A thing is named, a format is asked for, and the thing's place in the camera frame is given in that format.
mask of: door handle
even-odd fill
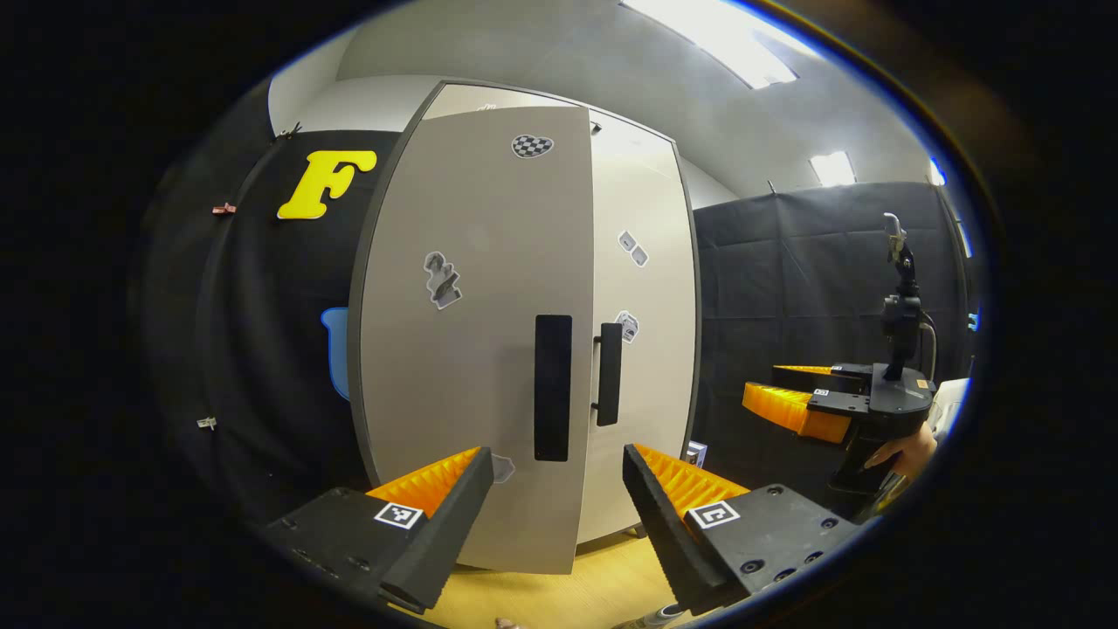
[[[570,441],[569,314],[537,314],[532,439],[537,461],[566,461]]]
[[[598,426],[617,423],[617,410],[622,398],[622,325],[601,324],[601,336],[594,337],[601,344],[598,361],[598,401],[590,408],[598,412]]]

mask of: orange foam pad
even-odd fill
[[[831,368],[812,368],[804,365],[773,365],[778,370],[788,370],[792,372],[807,372],[808,374],[823,374],[824,377],[831,375]]]
[[[481,447],[458,452],[442,461],[435,461],[409,475],[386,483],[366,495],[397,505],[423,509],[427,517],[432,517],[479,450]]]
[[[746,383],[741,406],[766,420],[796,431],[800,437],[812,437],[831,444],[842,444],[850,418],[819,411],[808,411],[811,393]]]
[[[648,465],[652,473],[656,475],[656,480],[664,488],[664,493],[667,494],[667,498],[675,507],[680,520],[683,520],[683,514],[688,509],[749,493],[745,487],[702,468],[697,468],[686,461],[669,457],[639,444],[633,446],[636,447],[637,452],[641,452],[641,457],[644,458],[644,463]]]

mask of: yellow letter f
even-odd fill
[[[372,151],[314,151],[306,155],[310,165],[299,180],[291,200],[280,206],[276,213],[280,218],[319,218],[326,212],[326,203],[322,202],[322,192],[330,190],[330,198],[342,196],[353,181],[353,166],[361,172],[372,170],[377,165],[377,153]],[[345,163],[334,172],[339,163]]]

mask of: cabinet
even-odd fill
[[[675,452],[688,437],[697,282],[674,145],[486,85],[440,84],[417,115],[354,266],[349,369],[366,466],[389,480],[491,447],[517,470],[490,492],[459,563],[569,573],[576,544],[639,521],[622,447]],[[517,153],[525,135],[522,153],[537,156]],[[622,311],[638,327],[620,344],[617,422],[598,426],[595,337]]]

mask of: sticker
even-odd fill
[[[433,250],[424,257],[424,270],[427,271],[427,290],[430,293],[430,302],[439,309],[462,298],[462,289],[454,285],[458,278],[458,271],[454,269],[454,264],[446,260],[446,256],[437,250]]]
[[[707,459],[707,446],[698,441],[688,441],[688,463],[701,468]]]
[[[349,371],[345,369],[345,325],[349,307],[328,307],[319,318],[326,327],[326,362],[330,365],[330,383],[334,391],[349,400]]]
[[[712,526],[733,522],[741,517],[738,515],[738,512],[733,511],[730,505],[726,504],[726,501],[719,501],[718,503],[707,505],[705,507],[695,507],[690,509],[688,513],[694,516],[695,522],[698,522],[699,526],[702,528],[710,528]]]
[[[531,159],[542,155],[555,145],[555,140],[551,137],[537,137],[529,133],[522,133],[512,140],[512,152],[519,158]]]
[[[385,505],[385,508],[380,509],[380,513],[372,520],[390,524],[392,526],[398,526],[400,528],[411,528],[417,522],[419,522],[419,516],[421,515],[423,509],[389,503]]]
[[[633,250],[633,247],[636,246],[636,238],[634,238],[633,234],[629,234],[628,231],[622,231],[622,234],[617,236],[617,241],[622,244],[622,248],[625,249],[625,252]]]
[[[614,323],[622,325],[622,341],[625,343],[633,343],[637,333],[641,332],[641,323],[636,321],[636,317],[629,314],[628,309],[622,309],[618,312],[617,320],[615,320]]]
[[[636,261],[637,266],[644,266],[648,261],[648,254],[644,251],[641,245],[637,245],[629,255],[633,256],[633,261]]]
[[[509,480],[512,473],[517,471],[517,466],[512,465],[512,459],[509,457],[501,457],[499,455],[493,455],[490,452],[490,458],[493,460],[493,484],[501,485],[502,483]]]
[[[278,218],[321,218],[326,212],[322,192],[330,190],[330,198],[345,193],[353,182],[353,166],[368,172],[377,165],[373,151],[314,151],[306,155],[306,170],[295,185],[291,199],[280,206]]]

